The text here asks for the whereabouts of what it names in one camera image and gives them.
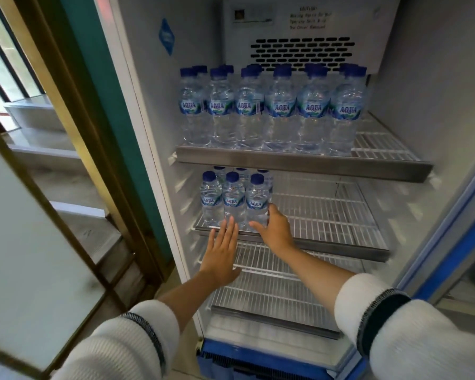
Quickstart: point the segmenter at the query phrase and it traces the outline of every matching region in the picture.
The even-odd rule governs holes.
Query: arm
[[[102,323],[70,352],[54,380],[159,380],[171,366],[183,331],[204,300],[218,287],[234,281],[238,226],[231,217],[209,237],[199,272],[186,283],[134,306]]]
[[[267,228],[250,225],[335,316],[378,379],[475,379],[475,335],[459,331],[433,306],[299,250],[274,204]]]

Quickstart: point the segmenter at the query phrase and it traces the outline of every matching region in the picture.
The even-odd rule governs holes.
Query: ventilation slot
[[[293,71],[304,71],[306,63],[322,64],[337,72],[350,62],[355,43],[350,37],[260,38],[250,44],[250,60],[272,72],[279,64],[292,64]]]

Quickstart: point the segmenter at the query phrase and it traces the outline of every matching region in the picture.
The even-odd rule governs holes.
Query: refrigerator
[[[210,228],[214,165],[271,170],[296,244],[437,303],[475,262],[475,0],[95,0],[181,281]],[[368,68],[352,156],[183,144],[179,69]],[[212,378],[359,378],[366,369],[291,270],[241,230],[240,277],[194,315]]]

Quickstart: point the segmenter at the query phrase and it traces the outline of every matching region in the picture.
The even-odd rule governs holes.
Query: white sweater
[[[176,317],[157,300],[139,303],[128,315],[134,320],[108,320],[79,343],[53,379],[160,380],[178,346]],[[379,380],[475,379],[475,335],[370,274],[343,285],[335,317]]]

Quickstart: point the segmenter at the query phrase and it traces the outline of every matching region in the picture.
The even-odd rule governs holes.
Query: green wall
[[[172,258],[125,99],[93,0],[60,0],[166,261]]]

